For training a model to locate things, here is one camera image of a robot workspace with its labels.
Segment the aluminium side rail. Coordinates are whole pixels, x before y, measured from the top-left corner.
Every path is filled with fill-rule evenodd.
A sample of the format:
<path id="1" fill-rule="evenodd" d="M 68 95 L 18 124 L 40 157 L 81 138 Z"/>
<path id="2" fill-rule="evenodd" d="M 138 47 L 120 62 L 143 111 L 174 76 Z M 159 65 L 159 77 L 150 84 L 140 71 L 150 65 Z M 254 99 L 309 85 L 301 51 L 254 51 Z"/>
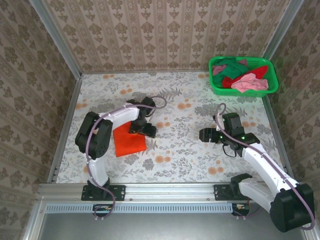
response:
<path id="1" fill-rule="evenodd" d="M 56 182 L 56 179 L 57 179 L 56 172 L 59 172 L 59 167 L 63 159 L 66 143 L 67 143 L 69 132 L 70 132 L 70 127 L 72 124 L 73 115 L 74 115 L 78 97 L 81 91 L 82 82 L 83 82 L 82 78 L 80 78 L 75 82 L 74 90 L 73 90 L 69 107 L 65 116 L 64 124 L 61 130 L 61 134 L 56 147 L 54 158 L 52 160 L 52 165 L 49 171 L 49 175 L 46 181 L 48 184 Z"/>
<path id="2" fill-rule="evenodd" d="M 268 96 L 266 95 L 265 97 L 262 98 L 263 101 L 263 105 L 270 123 L 270 127 L 271 130 L 273 132 L 273 136 L 274 136 L 274 140 L 276 143 L 276 147 L 278 149 L 278 153 L 280 156 L 280 159 L 282 161 L 282 166 L 284 167 L 286 173 L 291 176 L 292 178 L 294 178 L 294 173 L 292 170 L 292 167 L 290 165 L 290 161 L 289 158 L 287 156 L 287 152 L 283 143 L 283 140 L 281 138 L 281 134 L 277 125 L 277 121 L 270 103 L 270 100 L 268 98 Z"/>

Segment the light pink t-shirt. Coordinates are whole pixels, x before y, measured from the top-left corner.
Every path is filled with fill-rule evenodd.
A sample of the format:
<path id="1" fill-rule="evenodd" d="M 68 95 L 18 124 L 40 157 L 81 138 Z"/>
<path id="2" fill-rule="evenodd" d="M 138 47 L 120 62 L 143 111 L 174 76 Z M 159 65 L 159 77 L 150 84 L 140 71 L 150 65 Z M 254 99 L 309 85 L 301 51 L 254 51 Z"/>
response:
<path id="1" fill-rule="evenodd" d="M 248 90 L 265 91 L 268 90 L 269 85 L 267 79 L 259 79 L 254 73 L 248 73 L 232 83 L 231 88 L 244 93 Z"/>

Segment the grey metal panel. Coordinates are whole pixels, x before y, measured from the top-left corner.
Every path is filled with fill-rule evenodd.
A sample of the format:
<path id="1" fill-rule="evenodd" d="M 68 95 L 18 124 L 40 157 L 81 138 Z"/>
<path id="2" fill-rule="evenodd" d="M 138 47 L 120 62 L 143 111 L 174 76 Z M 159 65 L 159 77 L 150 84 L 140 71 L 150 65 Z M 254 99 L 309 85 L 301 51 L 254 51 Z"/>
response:
<path id="1" fill-rule="evenodd" d="M 48 214 L 39 240 L 306 240 L 299 229 L 278 231 L 265 212 L 246 220 L 215 213 Z"/>

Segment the black connector box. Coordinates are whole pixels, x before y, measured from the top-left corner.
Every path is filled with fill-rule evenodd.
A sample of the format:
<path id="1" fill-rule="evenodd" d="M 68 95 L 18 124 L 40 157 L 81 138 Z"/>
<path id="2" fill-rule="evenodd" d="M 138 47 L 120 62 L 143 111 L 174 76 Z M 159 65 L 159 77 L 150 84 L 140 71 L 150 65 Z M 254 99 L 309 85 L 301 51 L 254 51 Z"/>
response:
<path id="1" fill-rule="evenodd" d="M 249 205 L 246 204 L 240 204 L 240 203 L 233 203 L 232 204 L 232 215 L 236 217 L 243 217 L 247 216 L 250 212 Z"/>
<path id="2" fill-rule="evenodd" d="M 92 214 L 98 218 L 105 218 L 112 209 L 112 204 L 94 204 L 92 207 Z"/>

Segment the green plastic basket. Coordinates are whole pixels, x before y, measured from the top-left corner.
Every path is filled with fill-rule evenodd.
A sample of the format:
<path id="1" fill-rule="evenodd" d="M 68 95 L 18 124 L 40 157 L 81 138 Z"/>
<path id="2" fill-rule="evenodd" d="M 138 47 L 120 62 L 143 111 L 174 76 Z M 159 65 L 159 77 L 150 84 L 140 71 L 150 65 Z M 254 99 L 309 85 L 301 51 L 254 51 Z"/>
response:
<path id="1" fill-rule="evenodd" d="M 236 58 L 237 61 L 246 59 L 248 71 L 251 71 L 253 69 L 256 69 L 262 66 L 268 66 L 268 71 L 262 78 L 268 81 L 268 90 L 248 90 L 244 93 L 241 93 L 236 89 L 215 86 L 213 83 L 213 64 L 217 60 L 228 58 L 228 57 Z M 262 57 L 215 56 L 211 58 L 210 61 L 208 62 L 208 67 L 209 67 L 209 80 L 213 88 L 213 93 L 218 96 L 238 96 L 238 97 L 241 96 L 241 97 L 262 98 L 267 94 L 272 94 L 276 92 L 279 87 L 278 79 L 277 79 L 273 64 L 269 60 Z"/>

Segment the green t-shirt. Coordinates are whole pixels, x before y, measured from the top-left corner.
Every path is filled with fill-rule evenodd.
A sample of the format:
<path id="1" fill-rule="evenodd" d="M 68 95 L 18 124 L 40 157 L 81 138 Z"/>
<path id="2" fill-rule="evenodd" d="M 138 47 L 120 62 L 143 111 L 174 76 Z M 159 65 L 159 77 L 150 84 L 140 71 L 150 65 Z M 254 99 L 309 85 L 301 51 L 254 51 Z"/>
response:
<path id="1" fill-rule="evenodd" d="M 222 88 L 225 77 L 235 79 L 249 71 L 245 63 L 240 63 L 235 57 L 224 57 L 213 64 L 212 81 L 216 87 Z"/>

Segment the red t-shirt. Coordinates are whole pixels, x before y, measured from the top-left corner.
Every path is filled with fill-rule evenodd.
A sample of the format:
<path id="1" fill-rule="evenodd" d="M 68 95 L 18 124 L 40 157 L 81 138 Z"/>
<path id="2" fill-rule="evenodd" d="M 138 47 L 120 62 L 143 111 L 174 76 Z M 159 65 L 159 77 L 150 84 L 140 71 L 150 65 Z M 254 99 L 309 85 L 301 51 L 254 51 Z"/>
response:
<path id="1" fill-rule="evenodd" d="M 254 74 L 257 79 L 262 79 L 264 77 L 264 75 L 267 73 L 268 68 L 269 67 L 267 65 L 260 66 L 258 68 L 253 69 L 253 70 L 247 71 L 246 73 L 239 75 L 234 79 L 226 76 L 222 80 L 222 87 L 225 89 L 231 89 L 233 83 L 237 82 L 238 80 L 240 80 L 243 76 L 245 76 L 247 74 Z"/>

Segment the mauve t-shirt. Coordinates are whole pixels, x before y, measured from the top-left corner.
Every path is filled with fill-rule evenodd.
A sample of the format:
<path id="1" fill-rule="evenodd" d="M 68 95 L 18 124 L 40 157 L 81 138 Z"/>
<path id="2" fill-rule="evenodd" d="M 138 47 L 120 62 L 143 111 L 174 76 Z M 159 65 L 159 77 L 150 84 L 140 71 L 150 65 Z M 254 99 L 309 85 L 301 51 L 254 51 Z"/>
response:
<path id="1" fill-rule="evenodd" d="M 224 58 L 212 66 L 212 75 L 239 76 L 247 72 L 248 61 L 246 59 L 236 60 L 235 58 Z"/>

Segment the orange t-shirt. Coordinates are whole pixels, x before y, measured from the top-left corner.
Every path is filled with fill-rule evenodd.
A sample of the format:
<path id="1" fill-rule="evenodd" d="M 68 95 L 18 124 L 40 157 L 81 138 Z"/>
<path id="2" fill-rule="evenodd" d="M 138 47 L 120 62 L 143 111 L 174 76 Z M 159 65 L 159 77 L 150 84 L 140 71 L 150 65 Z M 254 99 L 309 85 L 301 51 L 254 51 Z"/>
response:
<path id="1" fill-rule="evenodd" d="M 115 155 L 123 157 L 147 149 L 146 137 L 138 133 L 129 133 L 131 122 L 127 122 L 113 131 Z"/>

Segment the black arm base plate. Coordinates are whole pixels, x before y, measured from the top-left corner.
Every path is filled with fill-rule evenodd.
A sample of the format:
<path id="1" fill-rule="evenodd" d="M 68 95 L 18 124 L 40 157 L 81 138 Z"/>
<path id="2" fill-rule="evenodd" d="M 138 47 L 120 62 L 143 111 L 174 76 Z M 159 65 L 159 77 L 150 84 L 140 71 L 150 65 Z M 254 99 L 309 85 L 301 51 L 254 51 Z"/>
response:
<path id="1" fill-rule="evenodd" d="M 214 198 L 216 201 L 247 201 L 248 196 L 240 193 L 239 189 L 234 190 L 229 184 L 215 184 L 213 186 Z"/>
<path id="2" fill-rule="evenodd" d="M 124 201 L 126 194 L 126 186 L 125 185 L 109 185 L 108 189 L 113 193 L 116 201 Z M 81 193 L 82 201 L 112 201 L 112 196 L 106 192 L 105 190 L 96 187 L 94 185 L 85 185 L 82 188 Z"/>

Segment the aluminium table edge rail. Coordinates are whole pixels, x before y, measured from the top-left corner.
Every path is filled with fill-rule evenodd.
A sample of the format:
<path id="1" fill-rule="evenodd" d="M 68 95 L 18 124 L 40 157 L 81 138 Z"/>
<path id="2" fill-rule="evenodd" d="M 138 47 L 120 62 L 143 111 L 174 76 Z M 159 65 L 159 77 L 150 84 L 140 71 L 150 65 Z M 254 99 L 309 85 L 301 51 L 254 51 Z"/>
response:
<path id="1" fill-rule="evenodd" d="M 215 201 L 218 182 L 200 183 L 122 183 L 112 184 L 124 195 L 124 203 L 205 203 Z M 84 183 L 43 183 L 36 194 L 37 201 L 47 203 L 80 203 Z"/>

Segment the aluminium frame post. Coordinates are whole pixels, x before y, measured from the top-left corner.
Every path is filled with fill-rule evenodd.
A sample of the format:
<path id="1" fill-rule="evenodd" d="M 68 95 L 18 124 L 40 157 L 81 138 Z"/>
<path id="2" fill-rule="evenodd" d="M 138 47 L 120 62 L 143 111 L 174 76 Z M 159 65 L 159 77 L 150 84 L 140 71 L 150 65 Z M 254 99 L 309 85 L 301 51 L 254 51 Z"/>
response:
<path id="1" fill-rule="evenodd" d="M 304 0 L 289 1 L 286 10 L 284 11 L 269 43 L 262 54 L 263 58 L 270 60 L 273 57 L 303 3 Z"/>
<path id="2" fill-rule="evenodd" d="M 48 8 L 46 7 L 44 1 L 43 0 L 29 0 L 29 1 L 33 6 L 33 8 L 35 9 L 36 13 L 38 14 L 39 18 L 41 19 L 42 23 L 44 24 L 46 30 L 50 34 L 52 40 L 54 41 L 59 52 L 61 53 L 62 57 L 67 63 L 73 76 L 78 81 L 81 78 L 82 71 L 80 70 L 80 67 L 76 63 L 76 60 L 72 55 L 72 52 L 67 46 L 67 43 L 64 40 L 63 35 L 58 28 L 58 25 L 55 23 L 54 19 L 49 13 Z"/>

